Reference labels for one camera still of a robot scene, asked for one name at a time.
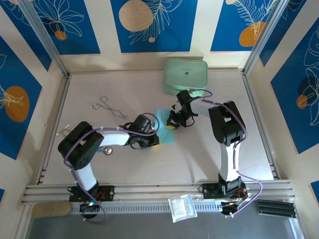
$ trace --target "mint green pouch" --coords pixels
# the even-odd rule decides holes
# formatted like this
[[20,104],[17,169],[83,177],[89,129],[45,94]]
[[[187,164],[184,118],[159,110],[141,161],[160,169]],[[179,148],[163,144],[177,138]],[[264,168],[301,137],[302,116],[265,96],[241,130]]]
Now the mint green pouch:
[[[170,58],[165,63],[163,91],[177,95],[182,90],[206,89],[208,66],[204,61]],[[194,91],[192,97],[203,96],[204,91]]]

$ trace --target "metal disc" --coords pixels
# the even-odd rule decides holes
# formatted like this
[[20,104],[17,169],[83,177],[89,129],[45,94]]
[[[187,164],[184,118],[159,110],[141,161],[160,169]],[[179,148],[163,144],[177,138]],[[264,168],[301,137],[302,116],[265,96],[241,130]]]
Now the metal disc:
[[110,146],[106,146],[106,147],[103,149],[103,153],[104,153],[105,155],[110,155],[112,152],[113,152],[113,149],[112,149]]

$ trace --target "orange circle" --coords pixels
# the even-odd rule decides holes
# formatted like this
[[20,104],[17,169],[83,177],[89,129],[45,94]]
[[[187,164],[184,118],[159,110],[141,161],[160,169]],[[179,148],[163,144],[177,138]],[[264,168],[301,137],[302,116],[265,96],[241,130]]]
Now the orange circle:
[[56,31],[54,35],[55,35],[55,37],[58,38],[60,41],[66,40],[66,37],[67,37],[66,34],[65,34],[65,32],[59,31],[59,30]]
[[5,93],[7,95],[4,97],[9,99],[9,102],[4,106],[8,117],[18,123],[25,121],[30,108],[30,101],[27,92],[20,86],[11,86]]
[[298,106],[298,108],[300,108],[302,110],[304,108],[306,108],[306,106],[307,106],[307,97],[304,96],[304,95],[298,96],[298,98],[297,98],[297,106]]
[[254,46],[264,25],[263,21],[259,21],[254,25],[246,27],[239,36],[239,44],[245,47]]

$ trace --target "gray floor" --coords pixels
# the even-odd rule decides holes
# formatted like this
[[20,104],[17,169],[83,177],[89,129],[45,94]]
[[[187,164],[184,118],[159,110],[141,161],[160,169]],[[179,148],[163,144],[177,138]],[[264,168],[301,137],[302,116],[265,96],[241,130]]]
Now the gray floor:
[[27,239],[292,239],[289,219],[257,214],[253,203],[235,218],[199,213],[172,223],[171,214],[108,215],[102,225],[79,215],[31,220]]

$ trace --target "vent grille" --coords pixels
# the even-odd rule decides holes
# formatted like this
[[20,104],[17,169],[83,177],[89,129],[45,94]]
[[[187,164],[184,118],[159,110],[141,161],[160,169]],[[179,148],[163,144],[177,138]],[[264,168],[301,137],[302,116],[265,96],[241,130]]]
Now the vent grille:
[[[195,202],[196,211],[203,212],[221,212],[220,202]],[[147,203],[147,204],[109,204],[103,205],[108,214],[134,214],[134,213],[170,213],[168,203]],[[99,209],[85,214],[101,214]],[[72,205],[70,214],[81,214],[79,205]]]

